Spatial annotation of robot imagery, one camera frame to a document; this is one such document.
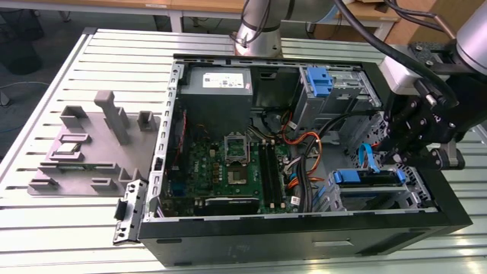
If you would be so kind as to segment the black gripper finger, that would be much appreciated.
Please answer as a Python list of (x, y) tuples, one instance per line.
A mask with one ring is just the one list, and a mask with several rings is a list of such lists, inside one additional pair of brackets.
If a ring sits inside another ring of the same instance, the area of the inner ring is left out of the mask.
[(380, 140), (382, 163), (427, 163), (431, 143), (431, 112), (420, 98), (408, 98), (386, 113), (386, 135)]
[(407, 155), (419, 150), (424, 131), (430, 126), (427, 118), (415, 115), (396, 115), (391, 125), (392, 160), (406, 163)]

